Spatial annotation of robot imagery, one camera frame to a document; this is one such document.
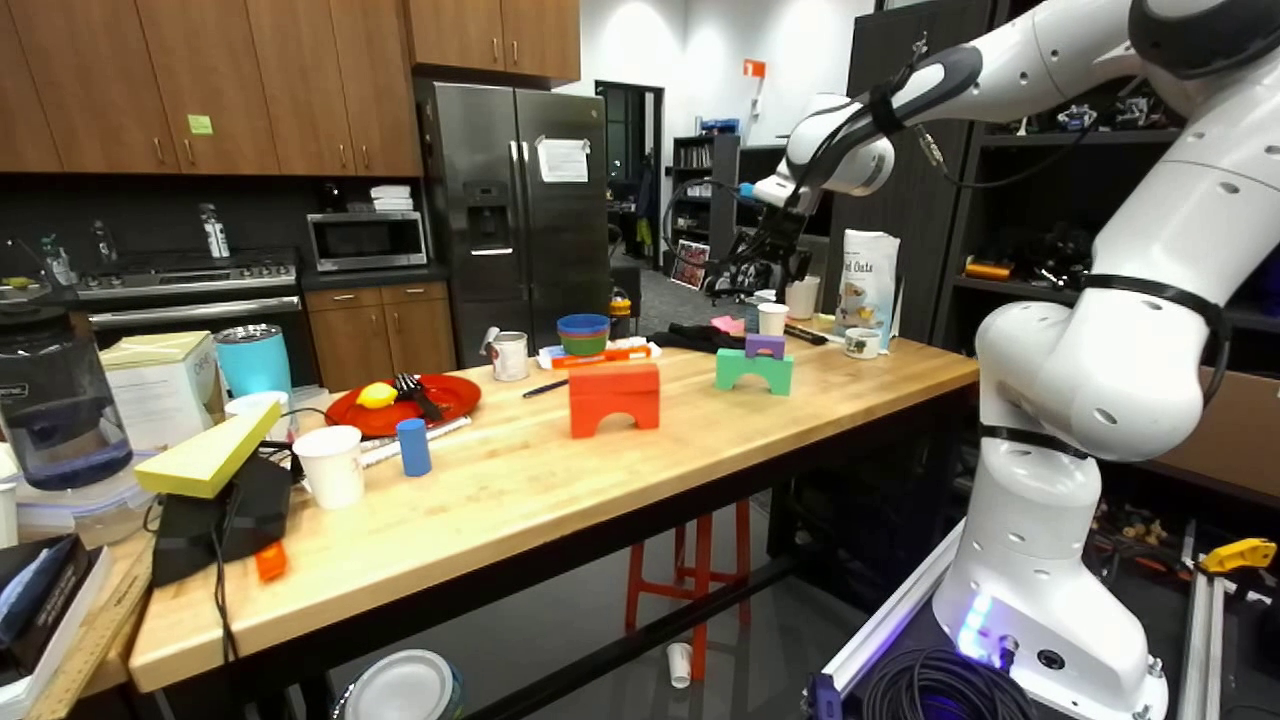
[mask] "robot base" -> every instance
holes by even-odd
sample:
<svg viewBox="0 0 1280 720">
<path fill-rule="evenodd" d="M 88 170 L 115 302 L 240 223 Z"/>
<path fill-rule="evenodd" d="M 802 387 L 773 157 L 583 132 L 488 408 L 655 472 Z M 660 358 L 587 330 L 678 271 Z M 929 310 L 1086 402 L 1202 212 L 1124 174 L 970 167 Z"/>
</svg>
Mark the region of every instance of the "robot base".
<svg viewBox="0 0 1280 720">
<path fill-rule="evenodd" d="M 1066 714 L 1164 714 L 1170 683 L 1148 631 L 1082 555 L 1098 496 L 1098 460 L 986 440 L 933 615 L 963 656 L 1008 669 Z"/>
<path fill-rule="evenodd" d="M 900 653 L 925 648 L 925 643 L 948 643 L 962 656 L 977 656 L 974 648 L 962 653 L 962 643 L 943 631 L 935 621 L 933 600 L 943 591 L 943 576 L 956 576 L 952 565 L 962 559 L 963 522 L 952 526 L 943 544 L 933 547 L 933 555 L 876 606 L 876 615 L 865 621 L 865 626 L 826 664 L 815 683 L 810 689 L 810 720 L 839 720 L 845 700 L 861 697 L 865 678 L 895 664 Z M 1170 714 L 1170 678 L 1164 664 L 1158 656 L 1144 656 L 1140 683 L 1131 697 L 1131 709 L 1099 709 L 1087 700 L 1087 689 L 1071 683 L 1037 683 L 1037 673 L 1016 673 L 1011 678 L 1033 697 L 1033 720 L 1164 720 Z"/>
</svg>

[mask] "blue bin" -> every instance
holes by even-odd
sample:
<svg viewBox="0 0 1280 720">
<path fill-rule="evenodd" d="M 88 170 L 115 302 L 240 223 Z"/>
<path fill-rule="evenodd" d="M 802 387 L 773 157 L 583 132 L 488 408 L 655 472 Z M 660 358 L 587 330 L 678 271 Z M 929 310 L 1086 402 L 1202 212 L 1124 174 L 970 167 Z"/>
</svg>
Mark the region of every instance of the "blue bin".
<svg viewBox="0 0 1280 720">
<path fill-rule="evenodd" d="M 218 362 L 231 394 L 291 390 L 290 343 L 275 325 L 235 325 L 218 330 Z"/>
</svg>

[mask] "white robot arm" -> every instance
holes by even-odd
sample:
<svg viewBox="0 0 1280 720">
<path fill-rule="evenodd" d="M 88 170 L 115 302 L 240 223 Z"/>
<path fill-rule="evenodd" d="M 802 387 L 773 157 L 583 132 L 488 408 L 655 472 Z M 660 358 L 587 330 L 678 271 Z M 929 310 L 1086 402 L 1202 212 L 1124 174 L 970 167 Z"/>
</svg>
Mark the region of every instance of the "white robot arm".
<svg viewBox="0 0 1280 720">
<path fill-rule="evenodd" d="M 981 325 L 981 469 L 933 615 L 963 656 L 1008 659 L 1042 703 L 1164 714 L 1144 626 L 1082 565 L 1099 460 L 1151 460 L 1202 420 L 1204 338 L 1280 231 L 1280 4 L 1045 0 L 887 90 L 810 117 L 756 197 L 814 212 L 891 170 L 886 134 L 1008 122 L 1144 76 L 1185 134 L 1092 244 L 1075 307 L 1006 302 Z"/>
</svg>

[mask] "refrigerator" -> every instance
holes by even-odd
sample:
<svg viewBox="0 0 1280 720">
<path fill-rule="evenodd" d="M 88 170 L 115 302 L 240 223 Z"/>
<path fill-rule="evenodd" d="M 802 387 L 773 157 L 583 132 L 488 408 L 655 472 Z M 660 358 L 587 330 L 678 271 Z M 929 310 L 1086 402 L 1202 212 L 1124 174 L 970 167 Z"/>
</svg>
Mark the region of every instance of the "refrigerator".
<svg viewBox="0 0 1280 720">
<path fill-rule="evenodd" d="M 465 362 L 488 328 L 557 343 L 557 315 L 610 310 L 604 104 L 432 80 L 425 158 Z"/>
</svg>

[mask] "toy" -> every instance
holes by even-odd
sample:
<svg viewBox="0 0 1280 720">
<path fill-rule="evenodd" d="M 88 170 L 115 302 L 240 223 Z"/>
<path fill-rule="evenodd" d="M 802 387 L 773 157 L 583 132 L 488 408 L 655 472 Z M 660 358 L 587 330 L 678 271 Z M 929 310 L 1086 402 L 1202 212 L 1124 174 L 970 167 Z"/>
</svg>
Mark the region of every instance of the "toy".
<svg viewBox="0 0 1280 720">
<path fill-rule="evenodd" d="M 782 337 L 748 337 L 746 352 L 782 358 L 782 354 L 790 354 L 790 338 L 782 338 Z"/>
<path fill-rule="evenodd" d="M 733 390 L 746 376 L 762 376 L 773 394 L 791 394 L 791 354 L 748 354 L 739 346 L 718 352 L 718 387 Z"/>
<path fill-rule="evenodd" d="M 660 423 L 655 362 L 595 362 L 570 370 L 570 435 L 595 435 L 595 423 L 629 412 L 636 427 Z"/>
</svg>

